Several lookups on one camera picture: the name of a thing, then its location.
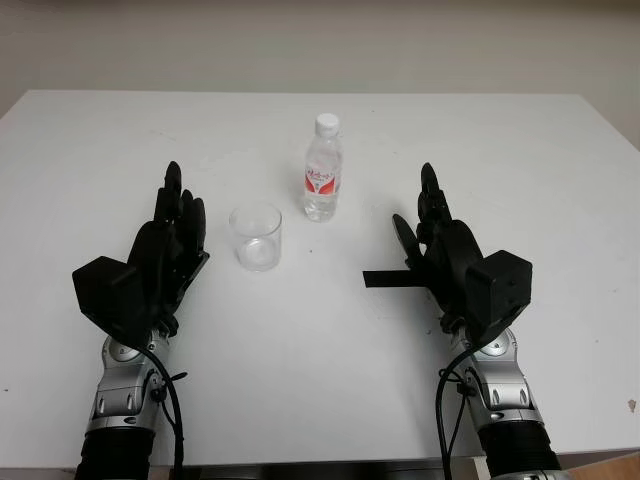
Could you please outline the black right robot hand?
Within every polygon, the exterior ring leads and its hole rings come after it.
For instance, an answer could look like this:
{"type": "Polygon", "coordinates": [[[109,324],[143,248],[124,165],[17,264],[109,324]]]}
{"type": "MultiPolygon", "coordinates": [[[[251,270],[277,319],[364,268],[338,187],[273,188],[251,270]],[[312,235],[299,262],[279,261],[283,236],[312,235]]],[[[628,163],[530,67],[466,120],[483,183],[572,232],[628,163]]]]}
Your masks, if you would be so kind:
{"type": "Polygon", "coordinates": [[[443,312],[441,329],[453,334],[465,324],[466,271],[482,259],[482,253],[470,228],[452,217],[430,163],[421,169],[417,205],[418,225],[413,228],[395,214],[394,230],[407,255],[409,270],[431,292],[443,312]]]}

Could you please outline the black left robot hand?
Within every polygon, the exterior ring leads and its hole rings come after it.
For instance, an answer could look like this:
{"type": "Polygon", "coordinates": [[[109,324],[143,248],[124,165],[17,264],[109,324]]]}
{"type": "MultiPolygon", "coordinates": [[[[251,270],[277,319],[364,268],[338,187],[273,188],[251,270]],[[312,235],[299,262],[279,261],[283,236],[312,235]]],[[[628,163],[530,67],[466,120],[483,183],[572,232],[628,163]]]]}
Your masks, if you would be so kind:
{"type": "Polygon", "coordinates": [[[151,327],[169,337],[177,334],[175,313],[187,289],[209,259],[205,236],[204,202],[182,187],[180,166],[172,161],[158,189],[153,219],[138,231],[128,257],[141,274],[151,327]]]}

